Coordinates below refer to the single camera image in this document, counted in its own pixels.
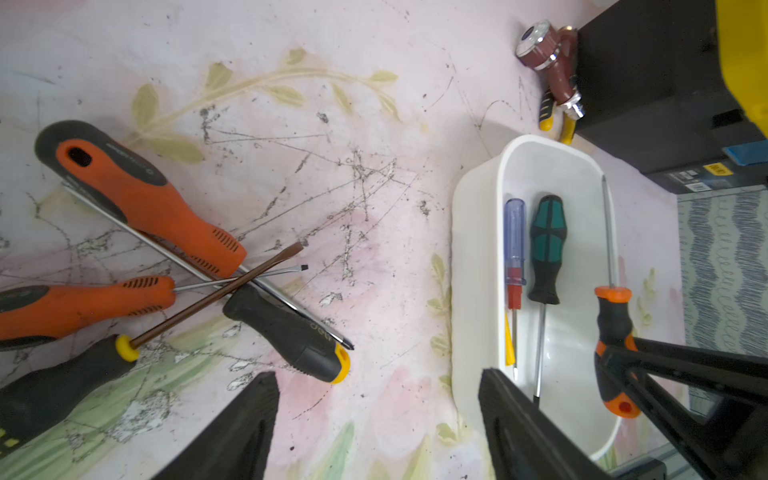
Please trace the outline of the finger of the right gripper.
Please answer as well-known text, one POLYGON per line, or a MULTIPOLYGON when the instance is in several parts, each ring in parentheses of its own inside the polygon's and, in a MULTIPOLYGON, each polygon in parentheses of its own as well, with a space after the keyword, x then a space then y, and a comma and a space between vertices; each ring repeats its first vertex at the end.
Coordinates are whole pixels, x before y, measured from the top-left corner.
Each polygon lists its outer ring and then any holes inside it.
POLYGON ((602 396, 644 415, 702 479, 767 476, 767 361, 658 341, 602 348, 602 396))

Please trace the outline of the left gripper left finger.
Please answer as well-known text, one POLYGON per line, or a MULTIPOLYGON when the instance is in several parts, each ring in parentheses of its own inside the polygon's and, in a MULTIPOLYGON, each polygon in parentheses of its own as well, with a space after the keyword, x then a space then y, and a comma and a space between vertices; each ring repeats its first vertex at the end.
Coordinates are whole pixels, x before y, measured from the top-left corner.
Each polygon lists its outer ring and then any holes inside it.
POLYGON ((279 406, 276 375, 263 372, 173 461, 157 479, 261 479, 279 406))

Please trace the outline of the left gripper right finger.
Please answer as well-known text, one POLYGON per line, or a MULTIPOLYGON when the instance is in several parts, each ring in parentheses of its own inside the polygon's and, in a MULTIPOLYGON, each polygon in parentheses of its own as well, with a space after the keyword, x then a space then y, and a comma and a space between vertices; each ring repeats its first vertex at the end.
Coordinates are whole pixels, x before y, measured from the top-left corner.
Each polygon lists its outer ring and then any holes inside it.
POLYGON ((482 371, 478 400, 498 479, 608 479, 507 375, 482 371))

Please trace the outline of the yellow slim screwdriver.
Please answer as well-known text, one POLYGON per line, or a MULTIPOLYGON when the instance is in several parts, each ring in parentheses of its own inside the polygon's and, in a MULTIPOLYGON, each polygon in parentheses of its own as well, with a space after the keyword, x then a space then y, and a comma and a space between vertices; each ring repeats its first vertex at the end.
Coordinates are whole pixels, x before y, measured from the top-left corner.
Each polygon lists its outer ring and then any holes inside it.
POLYGON ((512 320, 511 320, 511 310, 507 309, 505 311, 505 327, 504 327, 504 334, 505 334, 505 364, 507 366, 511 366, 513 368, 516 367, 516 354, 515 354, 515 348, 513 343, 513 333, 512 333, 512 320))

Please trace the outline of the small orange black screwdriver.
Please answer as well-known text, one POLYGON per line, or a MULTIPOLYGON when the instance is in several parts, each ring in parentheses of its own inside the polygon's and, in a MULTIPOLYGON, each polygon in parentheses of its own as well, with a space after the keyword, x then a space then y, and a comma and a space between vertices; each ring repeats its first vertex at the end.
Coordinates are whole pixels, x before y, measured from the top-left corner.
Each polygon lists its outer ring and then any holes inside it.
POLYGON ((616 255, 614 252, 613 216, 610 189, 605 176, 601 179, 601 185, 606 230, 608 285, 595 289, 599 304, 597 316, 599 339, 594 357, 595 373, 604 406, 618 417, 634 419, 640 415, 640 409, 600 367, 600 361, 603 359, 608 346, 637 350, 632 337, 633 324, 628 312, 632 292, 625 287, 617 286, 615 281, 616 255))

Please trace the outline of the clear purple screwdriver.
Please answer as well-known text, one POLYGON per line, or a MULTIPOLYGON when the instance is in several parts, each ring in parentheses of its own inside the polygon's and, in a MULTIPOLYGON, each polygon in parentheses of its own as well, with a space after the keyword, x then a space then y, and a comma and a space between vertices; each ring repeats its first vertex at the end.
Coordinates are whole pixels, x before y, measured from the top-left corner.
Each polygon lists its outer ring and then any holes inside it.
POLYGON ((507 309, 511 310, 513 343, 516 367, 512 367, 512 378, 518 377, 518 322, 517 312, 522 307, 522 290, 526 285, 525 265, 525 202, 519 198, 509 199, 504 205, 503 250, 507 309))

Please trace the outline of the green black screwdriver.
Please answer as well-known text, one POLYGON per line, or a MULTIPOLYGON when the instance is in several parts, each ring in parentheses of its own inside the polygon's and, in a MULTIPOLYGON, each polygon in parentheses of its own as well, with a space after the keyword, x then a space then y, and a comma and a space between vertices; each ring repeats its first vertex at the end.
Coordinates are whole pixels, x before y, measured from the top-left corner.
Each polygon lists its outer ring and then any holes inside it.
POLYGON ((534 284, 528 293, 528 298, 540 305, 534 366, 533 404, 536 407, 540 404, 542 391, 546 309, 548 305, 560 303, 556 283, 562 267, 563 247, 566 238, 567 223, 563 200, 552 194, 542 197, 530 228, 534 284))

